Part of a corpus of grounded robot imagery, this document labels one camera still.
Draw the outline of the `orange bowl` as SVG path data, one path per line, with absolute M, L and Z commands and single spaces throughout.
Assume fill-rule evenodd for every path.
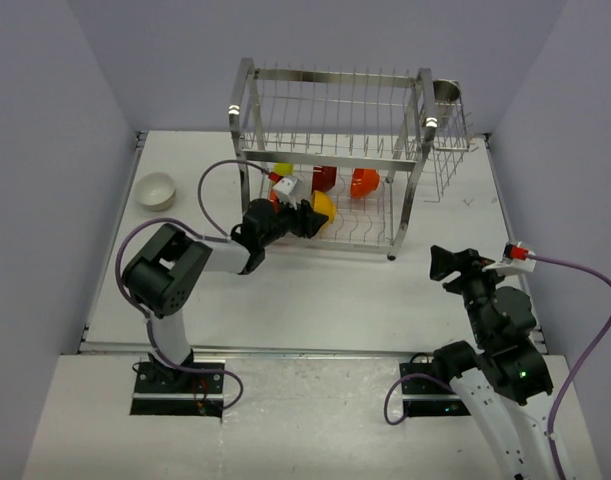
M 350 195 L 354 199 L 364 198 L 376 191 L 379 184 L 380 175 L 377 170 L 356 168 L 352 173 Z

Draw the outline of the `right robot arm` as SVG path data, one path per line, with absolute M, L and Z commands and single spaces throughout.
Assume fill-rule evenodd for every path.
M 475 342 L 433 353 L 431 380 L 455 392 L 484 436 L 505 479 L 574 479 L 577 474 L 554 428 L 554 385 L 530 338 L 536 327 L 524 291 L 504 285 L 533 272 L 532 251 L 506 246 L 500 261 L 474 249 L 430 249 L 430 278 L 460 296 Z

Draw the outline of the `white floral bowl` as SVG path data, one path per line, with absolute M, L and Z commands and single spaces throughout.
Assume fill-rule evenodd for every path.
M 145 210 L 152 212 L 168 210 L 176 201 L 176 184 L 166 173 L 150 173 L 137 181 L 135 199 Z

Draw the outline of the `yellow bowl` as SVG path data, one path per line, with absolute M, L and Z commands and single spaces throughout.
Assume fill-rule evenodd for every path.
M 314 190 L 311 194 L 311 205 L 316 213 L 327 216 L 327 220 L 323 224 L 322 229 L 325 229 L 334 222 L 336 217 L 336 206 L 325 192 Z

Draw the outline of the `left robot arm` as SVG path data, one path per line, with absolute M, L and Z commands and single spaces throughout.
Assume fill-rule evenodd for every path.
M 173 218 L 149 220 L 120 245 L 114 267 L 119 292 L 144 317 L 157 380 L 168 391 L 186 390 L 196 370 L 182 310 L 204 272 L 248 275 L 266 247 L 292 234 L 312 238 L 334 214 L 302 200 L 291 205 L 256 199 L 226 238 L 200 235 Z

